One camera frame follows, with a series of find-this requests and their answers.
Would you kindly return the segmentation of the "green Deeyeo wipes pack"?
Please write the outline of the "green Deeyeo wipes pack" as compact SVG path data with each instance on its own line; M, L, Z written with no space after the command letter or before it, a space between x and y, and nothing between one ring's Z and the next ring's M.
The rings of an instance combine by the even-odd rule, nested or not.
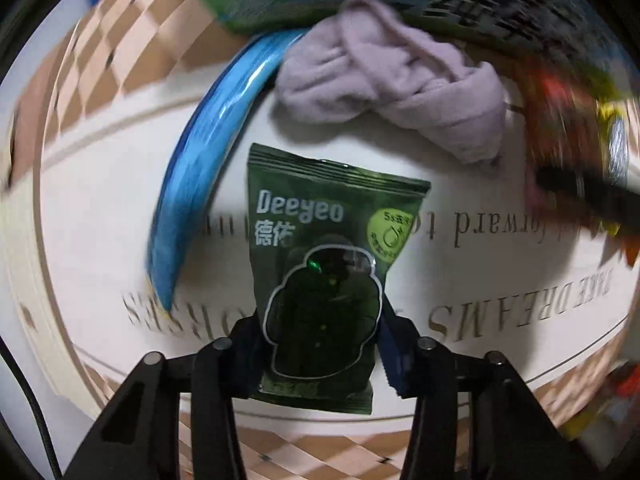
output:
M386 275L430 182L255 143L247 159L250 266L264 402L370 414Z

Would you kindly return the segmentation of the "red snack pack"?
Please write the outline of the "red snack pack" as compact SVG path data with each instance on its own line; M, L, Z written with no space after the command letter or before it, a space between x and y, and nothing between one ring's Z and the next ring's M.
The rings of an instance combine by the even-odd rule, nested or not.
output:
M533 61L524 99L525 199L536 217L605 233L639 258L639 89L602 70Z

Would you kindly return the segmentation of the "lilac soft cloth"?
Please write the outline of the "lilac soft cloth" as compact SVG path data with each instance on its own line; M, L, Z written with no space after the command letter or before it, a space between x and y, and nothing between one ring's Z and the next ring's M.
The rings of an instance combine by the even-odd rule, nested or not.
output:
M288 48L276 93L299 122L342 124L372 112L464 164L495 159L506 130L495 67L471 63L380 0L345 0Z

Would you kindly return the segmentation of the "blue flat plastic pack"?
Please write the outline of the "blue flat plastic pack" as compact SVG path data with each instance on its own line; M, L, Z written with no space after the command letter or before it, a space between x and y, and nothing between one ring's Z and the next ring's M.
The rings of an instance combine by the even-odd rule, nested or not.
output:
M145 271L167 312L189 246L254 101L305 29L250 40L221 72L180 134L166 167L146 244Z

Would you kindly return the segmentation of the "checkered tablecloth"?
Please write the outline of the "checkered tablecloth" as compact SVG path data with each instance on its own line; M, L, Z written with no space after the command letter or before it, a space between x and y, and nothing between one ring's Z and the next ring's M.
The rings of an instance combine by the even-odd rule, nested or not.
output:
M18 49L26 42L28 35L36 29L43 12L49 10L55 1L58 0L22 0L11 13L1 33L3 66L9 66L16 60ZM340 7L325 18L337 14ZM475 37L439 34L413 26L401 15L400 17L407 25L427 32L435 40L453 44L471 63L487 62L494 66L503 84L504 102L510 90L516 91L518 111L524 118L522 196L525 212L530 218L556 224L534 216L526 206L524 99L518 84L518 74L533 61L562 65L576 72L581 72L585 68L556 58L546 58L525 49L500 47L498 44L490 44ZM46 52L37 62L32 78L26 84L23 93L15 100L11 113L2 124L1 251L8 271L13 304L43 374L55 393L64 396L62 387L66 382L70 382L79 389L87 388L89 383L81 370L78 356L66 336L60 312L54 301L47 259L43 252L39 191L42 155L46 146L72 130L78 122L103 112L116 100L130 98L136 92L153 86L165 88L172 96L188 96L192 91L198 91L201 95L196 103L198 107L217 77L251 39L284 30L305 29L309 32L315 24L325 18L312 23L296 23L292 26L235 30L218 16L205 0L94 0L87 14L76 23L64 27L62 38L47 43ZM208 211L201 229L194 236L186 258L190 254L194 240L200 235L208 214L212 211L224 172L233 151L240 142L241 134L256 103L265 96L273 96L285 115L294 122L299 122L285 109L277 97L276 80L281 65L277 73L273 74L262 87L262 92L250 108L243 128L216 182L214 192L210 196ZM628 91L632 87L639 89L639 70L636 64L632 70L622 68L607 74L622 91ZM349 122L367 115L420 136L460 162L454 155L424 138L420 133L399 128L378 114L363 113ZM349 122L321 125L299 123L311 127L336 127ZM503 133L499 155L495 159L478 164L463 162L460 164L495 171L502 157L505 135L506 130ZM174 310L176 290L183 274L186 258L178 277L172 309L169 312L158 303L153 287L146 276L154 301L165 314L171 314ZM386 292L386 281L383 301L390 302ZM407 318L400 315L391 302L390 305L397 315ZM597 396L606 376L612 370L629 325L638 316L639 279L628 320L623 330L617 335L615 353L608 370L602 375L590 398L577 411L563 419L554 418L551 411L544 405L541 391L532 388L516 370L532 390L561 436L563 432L570 429L573 417ZM232 324L227 333L206 344L217 338L229 336L233 325L238 321ZM418 332L422 336L435 339L421 333L420 330ZM452 352L460 353L450 349L442 341L435 340ZM180 356L199 352L201 348ZM488 350L474 358L481 358L489 351L499 351L509 360L502 351L497 349ZM138 359L124 380L108 397L99 414L90 416L85 412L93 423L145 354ZM165 353L163 355L168 359L179 357L168 356ZM246 471L243 479L402 478L401 471L408 450L416 402L398 396L396 390L388 383L380 357L380 334L376 341L375 366L370 384L373 390L373 402L372 411L367 415L289 408L256 399L254 396L256 391L247 399L234 400L236 431ZM196 479L192 467L190 401L190 394L183 393L180 396L178 433L180 476L177 479Z

